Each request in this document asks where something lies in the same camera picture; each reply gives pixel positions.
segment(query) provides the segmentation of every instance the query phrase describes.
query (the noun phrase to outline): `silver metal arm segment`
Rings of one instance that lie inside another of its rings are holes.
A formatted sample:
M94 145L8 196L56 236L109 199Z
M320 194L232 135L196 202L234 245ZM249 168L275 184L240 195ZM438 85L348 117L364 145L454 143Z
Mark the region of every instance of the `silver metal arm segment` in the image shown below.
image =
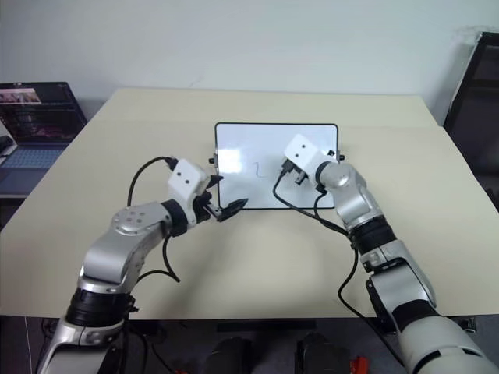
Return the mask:
M372 273L366 286L373 307L379 316L388 316L398 333L407 372L498 374L467 333L438 315L430 281L395 237L359 172L322 154L301 135L291 141L285 156L285 170L304 174L318 190L333 196L352 247Z
M87 252L78 287L67 313L58 321L39 373L99 372L115 355L111 344L133 310L135 300L130 293L149 252L167 236L182 235L211 215L224 221L246 204L241 199L225 209L214 206L206 189L221 177L207 175L187 160L172 160L170 199L121 209Z

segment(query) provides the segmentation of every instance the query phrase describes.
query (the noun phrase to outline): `laptop screen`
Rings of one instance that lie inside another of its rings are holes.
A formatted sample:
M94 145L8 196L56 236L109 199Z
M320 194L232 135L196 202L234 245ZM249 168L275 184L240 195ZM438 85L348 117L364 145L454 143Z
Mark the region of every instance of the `laptop screen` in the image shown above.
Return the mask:
M19 145L68 144L86 125L68 83L0 83L0 121Z

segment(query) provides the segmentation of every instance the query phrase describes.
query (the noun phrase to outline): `whiteboard frame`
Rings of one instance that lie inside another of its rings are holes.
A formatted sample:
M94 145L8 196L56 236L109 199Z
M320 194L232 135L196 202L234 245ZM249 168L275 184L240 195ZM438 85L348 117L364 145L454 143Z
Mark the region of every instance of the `whiteboard frame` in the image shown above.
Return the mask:
M215 153L214 153L214 166L215 166L215 171L217 172L217 175L220 175L220 171L218 169L218 126L219 125L285 125L285 126L307 126L307 125L315 125L315 126L328 126L328 127L335 127L336 128L336 144L333 144L335 146L335 155L337 159L339 159L339 129L338 126L335 123L289 123L289 122L217 122L214 126L214 135L215 135ZM282 156L283 160L285 158L284 156L284 149L282 150ZM218 202L221 206L221 197L220 197L220 185L217 185L217 198ZM299 209L306 209L306 210L312 210L313 206L298 206ZM261 208L256 208L256 207L245 207L244 210L288 210L291 209L287 206L282 206L282 207L261 207ZM318 206L318 210L324 210L324 209L334 209L334 204L330 206Z

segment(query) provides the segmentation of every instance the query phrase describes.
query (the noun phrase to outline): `red object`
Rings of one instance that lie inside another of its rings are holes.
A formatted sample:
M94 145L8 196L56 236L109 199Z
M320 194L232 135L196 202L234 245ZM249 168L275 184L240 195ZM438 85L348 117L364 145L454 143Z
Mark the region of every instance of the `red object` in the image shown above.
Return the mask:
M351 374L367 374L368 361L365 357L358 357L354 361L350 361Z

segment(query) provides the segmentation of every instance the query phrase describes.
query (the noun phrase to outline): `table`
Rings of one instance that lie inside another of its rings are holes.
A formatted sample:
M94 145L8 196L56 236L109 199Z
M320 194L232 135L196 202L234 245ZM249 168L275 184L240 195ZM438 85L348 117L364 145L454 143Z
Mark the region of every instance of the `table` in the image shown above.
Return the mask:
M211 168L214 123L334 122L340 149L437 292L445 315L499 312L499 216L446 132L418 97L118 90L30 194L0 237L2 314L60 316L85 252L125 206L136 169L157 155ZM154 165L134 203L167 199ZM324 216L338 222L334 212ZM351 316L336 290L352 265L347 240L288 210L244 211L170 241L182 282L148 277L140 319ZM151 252L143 271L162 267ZM345 297L373 315L359 271Z

